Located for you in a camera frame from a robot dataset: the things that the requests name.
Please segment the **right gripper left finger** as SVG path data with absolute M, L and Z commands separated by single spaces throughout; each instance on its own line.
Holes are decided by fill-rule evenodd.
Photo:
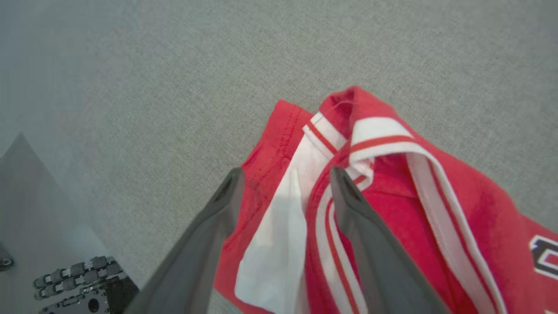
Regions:
M 206 314 L 222 246 L 237 226 L 244 190 L 243 169 L 229 171 L 124 314 Z

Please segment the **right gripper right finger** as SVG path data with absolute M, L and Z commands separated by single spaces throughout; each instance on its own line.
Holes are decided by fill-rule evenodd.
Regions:
M 337 224 L 350 240 L 368 314 L 449 314 L 445 302 L 347 172 L 330 173 Z

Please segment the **red white basketball jersey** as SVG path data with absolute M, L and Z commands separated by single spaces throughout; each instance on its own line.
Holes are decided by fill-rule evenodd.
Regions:
M 368 314 L 335 216 L 342 167 L 454 314 L 558 314 L 558 234 L 360 87 L 315 114 L 278 101 L 243 163 L 215 289 L 245 313 Z

